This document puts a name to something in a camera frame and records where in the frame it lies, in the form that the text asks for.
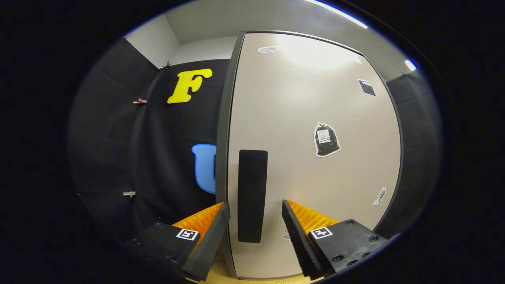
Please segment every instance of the trash bag sticker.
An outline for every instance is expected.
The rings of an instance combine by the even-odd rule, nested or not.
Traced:
[[[370,84],[370,81],[358,79],[358,82],[360,83],[360,86],[361,86],[361,89],[363,90],[363,92],[365,92],[367,94],[371,94],[372,96],[375,97],[374,88]]]
[[[385,187],[383,187],[380,190],[379,195],[377,196],[377,199],[374,201],[374,203],[372,203],[373,208],[377,208],[380,206],[380,204],[382,203],[382,199],[384,198],[384,195],[386,195],[386,188]]]
[[[323,122],[318,122],[314,129],[314,145],[318,157],[326,157],[340,150],[335,129]]]

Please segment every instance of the beige door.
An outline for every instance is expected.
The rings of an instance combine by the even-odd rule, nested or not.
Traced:
[[[374,96],[364,91],[359,79],[368,81],[365,84],[371,85]],[[334,129],[340,146],[326,157],[316,155],[318,122]],[[237,238],[242,149],[268,152],[260,243]],[[287,234],[282,199],[374,229],[393,196],[400,152],[392,101],[363,56],[298,35],[246,33],[233,92],[228,150],[229,234],[237,276],[301,273],[292,244],[282,237]],[[386,192],[378,202],[383,187]]]

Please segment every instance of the black sticker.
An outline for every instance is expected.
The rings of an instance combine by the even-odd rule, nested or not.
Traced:
[[[335,129],[322,122],[318,122],[314,130],[314,144],[318,157],[326,157],[340,150]]]
[[[371,94],[375,97],[375,92],[372,85],[370,84],[370,81],[358,79],[358,82],[360,83],[363,92]]]

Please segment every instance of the white wall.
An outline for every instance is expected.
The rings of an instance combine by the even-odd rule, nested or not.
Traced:
[[[129,41],[156,67],[162,68],[181,46],[164,14],[130,32]]]
[[[181,45],[170,57],[171,65],[210,59],[230,59],[237,36],[205,39]]]

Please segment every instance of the black handle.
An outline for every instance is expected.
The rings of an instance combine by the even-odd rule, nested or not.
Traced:
[[[259,243],[267,192],[268,152],[238,153],[238,241]]]

